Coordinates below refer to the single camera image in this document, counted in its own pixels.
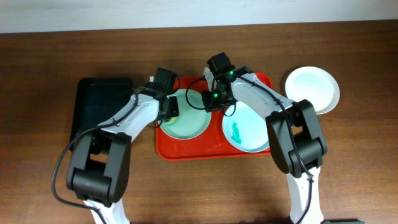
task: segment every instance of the green object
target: green object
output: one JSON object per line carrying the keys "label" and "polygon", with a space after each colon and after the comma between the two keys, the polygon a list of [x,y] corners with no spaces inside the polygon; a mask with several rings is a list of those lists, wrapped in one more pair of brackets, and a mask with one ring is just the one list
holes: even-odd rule
{"label": "green object", "polygon": [[236,124],[236,122],[234,122],[232,124],[232,131],[233,131],[232,136],[231,136],[232,140],[234,140],[237,143],[241,144],[242,143],[242,139],[241,139],[241,137],[239,135],[239,129],[238,129],[238,125]]}

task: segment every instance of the red tray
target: red tray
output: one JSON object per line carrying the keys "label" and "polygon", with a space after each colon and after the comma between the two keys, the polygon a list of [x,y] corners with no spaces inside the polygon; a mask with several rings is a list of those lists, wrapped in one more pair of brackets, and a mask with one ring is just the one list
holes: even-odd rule
{"label": "red tray", "polygon": [[[272,88],[271,80],[264,73],[256,72],[261,82]],[[181,87],[188,85],[200,77],[181,77]],[[202,92],[208,90],[207,83],[197,82],[192,90]],[[233,147],[225,138],[223,128],[223,113],[211,112],[211,121],[207,129],[193,139],[178,140],[166,135],[160,128],[156,129],[156,149],[159,155],[168,161],[189,159],[210,159],[222,157],[260,156],[271,154],[269,148],[262,152],[248,153]]]}

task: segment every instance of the white wall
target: white wall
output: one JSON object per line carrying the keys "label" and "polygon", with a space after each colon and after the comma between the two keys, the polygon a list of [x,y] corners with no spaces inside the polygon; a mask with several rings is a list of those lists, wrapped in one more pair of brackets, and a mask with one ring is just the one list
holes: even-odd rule
{"label": "white wall", "polygon": [[398,0],[0,0],[0,32],[398,19]]}

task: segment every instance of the white plate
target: white plate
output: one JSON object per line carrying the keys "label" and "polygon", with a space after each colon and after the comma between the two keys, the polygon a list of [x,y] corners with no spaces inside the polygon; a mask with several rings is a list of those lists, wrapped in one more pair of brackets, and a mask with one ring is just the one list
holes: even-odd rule
{"label": "white plate", "polygon": [[331,111],[340,98],[336,80],[317,67],[301,67],[286,79],[286,96],[296,102],[307,99],[317,114]]}
{"label": "white plate", "polygon": [[[233,110],[230,106],[225,114]],[[243,102],[236,103],[234,115],[224,116],[223,132],[231,145],[244,152],[261,152],[269,147],[266,122]]]}
{"label": "white plate", "polygon": [[[167,125],[164,122],[160,125],[160,128],[168,136],[175,139],[191,139],[197,137],[210,124],[211,113],[206,113],[204,110],[193,109],[187,103],[185,99],[186,89],[178,90],[171,96],[177,97],[178,103],[178,120],[176,122]],[[203,108],[203,103],[201,100],[201,94],[195,90],[188,91],[189,102],[198,108]]]}

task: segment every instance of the wooden table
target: wooden table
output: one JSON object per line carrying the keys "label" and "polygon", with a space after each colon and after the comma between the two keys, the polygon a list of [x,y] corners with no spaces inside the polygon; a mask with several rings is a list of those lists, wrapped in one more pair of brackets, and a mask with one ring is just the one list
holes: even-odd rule
{"label": "wooden table", "polygon": [[[200,75],[225,51],[271,77],[298,65],[330,72],[341,98],[319,116],[328,144],[320,175],[326,219],[398,220],[398,21],[273,24],[0,35],[1,223],[93,223],[57,202],[55,161],[69,138],[83,77],[129,76],[141,85],[159,66]],[[57,189],[66,189],[70,155]],[[237,223],[285,218],[290,197],[271,156],[167,162],[146,128],[132,144],[126,214],[142,223]]]}

